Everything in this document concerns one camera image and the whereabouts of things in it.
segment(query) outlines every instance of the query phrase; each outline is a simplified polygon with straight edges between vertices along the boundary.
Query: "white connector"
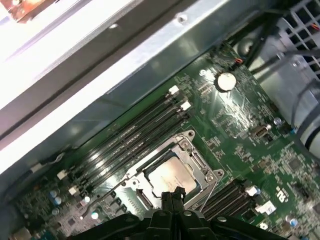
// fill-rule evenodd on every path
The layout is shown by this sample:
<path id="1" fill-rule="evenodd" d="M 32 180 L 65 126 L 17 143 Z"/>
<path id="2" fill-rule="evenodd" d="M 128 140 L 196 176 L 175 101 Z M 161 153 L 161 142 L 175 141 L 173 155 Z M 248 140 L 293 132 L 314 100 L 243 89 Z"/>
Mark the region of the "white connector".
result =
<path id="1" fill-rule="evenodd" d="M 58 179 L 63 179 L 64 177 L 66 177 L 68 175 L 66 170 L 62 170 L 60 171 L 56 176 L 58 177 Z"/>
<path id="2" fill-rule="evenodd" d="M 251 197 L 253 197 L 254 195 L 259 195 L 261 193 L 260 189 L 256 186 L 247 187 L 245 189 L 245 192 Z"/>
<path id="3" fill-rule="evenodd" d="M 264 214 L 266 213 L 267 215 L 270 215 L 272 214 L 275 210 L 276 210 L 276 206 L 273 205 L 273 203 L 269 200 L 267 201 L 265 204 L 263 204 L 262 206 L 257 206 L 255 208 L 255 210 L 258 212 L 258 213 L 261 213 L 261 214 Z"/>
<path id="4" fill-rule="evenodd" d="M 175 94 L 175 93 L 177 93 L 177 92 L 179 92 L 179 88 L 178 88 L 176 85 L 174 85 L 173 87 L 171 87 L 171 88 L 169 89 L 170 95 L 173 95 L 173 94 Z"/>
<path id="5" fill-rule="evenodd" d="M 185 111 L 191 107 L 191 104 L 188 101 L 185 101 L 184 103 L 181 104 L 180 108 Z"/>
<path id="6" fill-rule="evenodd" d="M 41 163 L 37 163 L 36 165 L 33 165 L 30 170 L 32 171 L 32 173 L 34 174 L 35 172 L 37 172 L 38 170 L 42 169 L 43 166 Z"/>
<path id="7" fill-rule="evenodd" d="M 73 196 L 75 195 L 77 192 L 79 191 L 79 189 L 76 186 L 71 187 L 68 192 Z"/>

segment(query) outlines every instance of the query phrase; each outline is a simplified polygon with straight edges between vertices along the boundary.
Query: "capacitor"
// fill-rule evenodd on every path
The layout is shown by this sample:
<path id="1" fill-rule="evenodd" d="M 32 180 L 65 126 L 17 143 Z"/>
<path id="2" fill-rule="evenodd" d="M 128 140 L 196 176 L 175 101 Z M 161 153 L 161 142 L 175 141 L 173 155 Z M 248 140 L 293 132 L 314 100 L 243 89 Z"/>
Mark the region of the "capacitor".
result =
<path id="1" fill-rule="evenodd" d="M 51 190 L 49 195 L 54 199 L 56 196 L 58 196 L 58 192 L 56 190 Z"/>
<path id="2" fill-rule="evenodd" d="M 296 227 L 298 225 L 298 220 L 292 215 L 285 216 L 285 220 L 290 224 L 291 227 Z"/>
<path id="3" fill-rule="evenodd" d="M 97 220 L 99 218 L 99 214 L 102 212 L 101 207 L 97 207 L 92 213 L 91 213 L 91 218 L 94 220 Z"/>
<path id="4" fill-rule="evenodd" d="M 273 119 L 273 123 L 274 123 L 274 125 L 276 125 L 276 126 L 281 126 L 281 125 L 282 125 L 282 120 L 281 120 L 280 117 L 275 117 L 275 118 Z"/>
<path id="5" fill-rule="evenodd" d="M 57 196 L 54 198 L 53 202 L 55 205 L 60 205 L 62 203 L 62 199 L 61 197 Z"/>
<path id="6" fill-rule="evenodd" d="M 51 213 L 52 213 L 53 216 L 57 216 L 59 214 L 59 209 L 58 208 L 54 208 L 54 209 L 52 209 Z"/>
<path id="7" fill-rule="evenodd" d="M 215 88 L 219 92 L 226 93 L 234 89 L 237 84 L 237 79 L 232 73 L 224 72 L 217 77 L 214 83 Z"/>
<path id="8" fill-rule="evenodd" d="M 91 199 L 90 199 L 90 197 L 89 197 L 89 196 L 85 196 L 85 197 L 84 197 L 84 201 L 85 201 L 86 203 L 89 203 L 89 202 L 90 202 L 90 200 L 91 200 Z"/>

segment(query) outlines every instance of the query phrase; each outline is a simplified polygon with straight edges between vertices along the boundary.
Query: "cpu socket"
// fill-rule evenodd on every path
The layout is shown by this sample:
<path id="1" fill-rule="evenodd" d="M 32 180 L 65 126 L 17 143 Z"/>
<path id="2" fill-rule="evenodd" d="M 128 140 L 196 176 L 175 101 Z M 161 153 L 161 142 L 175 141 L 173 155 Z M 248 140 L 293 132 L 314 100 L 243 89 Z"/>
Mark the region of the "cpu socket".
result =
<path id="1" fill-rule="evenodd" d="M 195 131 L 175 134 L 131 167 L 122 188 L 131 188 L 146 209 L 161 208 L 162 192 L 185 189 L 184 206 L 190 208 L 217 185 L 222 169 L 212 170 L 192 144 Z"/>

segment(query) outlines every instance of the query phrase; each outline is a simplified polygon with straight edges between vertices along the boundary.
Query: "motherboard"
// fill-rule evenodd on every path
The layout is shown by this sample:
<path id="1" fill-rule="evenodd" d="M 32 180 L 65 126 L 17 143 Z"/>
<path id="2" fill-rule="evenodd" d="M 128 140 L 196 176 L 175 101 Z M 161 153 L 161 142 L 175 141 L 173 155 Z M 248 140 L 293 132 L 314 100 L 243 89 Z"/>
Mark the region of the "motherboard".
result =
<path id="1" fill-rule="evenodd" d="M 228 45 L 211 50 L 67 154 L 16 200 L 33 238 L 143 218 L 180 186 L 207 220 L 320 240 L 319 167 L 241 63 Z"/>

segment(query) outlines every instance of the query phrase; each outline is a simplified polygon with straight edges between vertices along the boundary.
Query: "grill vent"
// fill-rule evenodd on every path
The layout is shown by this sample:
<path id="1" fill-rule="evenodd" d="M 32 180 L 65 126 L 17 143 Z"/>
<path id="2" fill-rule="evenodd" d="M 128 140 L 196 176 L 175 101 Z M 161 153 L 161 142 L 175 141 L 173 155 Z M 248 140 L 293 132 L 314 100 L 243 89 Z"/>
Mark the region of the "grill vent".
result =
<path id="1" fill-rule="evenodd" d="M 291 42 L 297 50 L 312 50 L 320 47 L 320 1 L 305 0 L 284 17 Z M 304 56 L 314 74 L 320 79 L 320 58 Z"/>

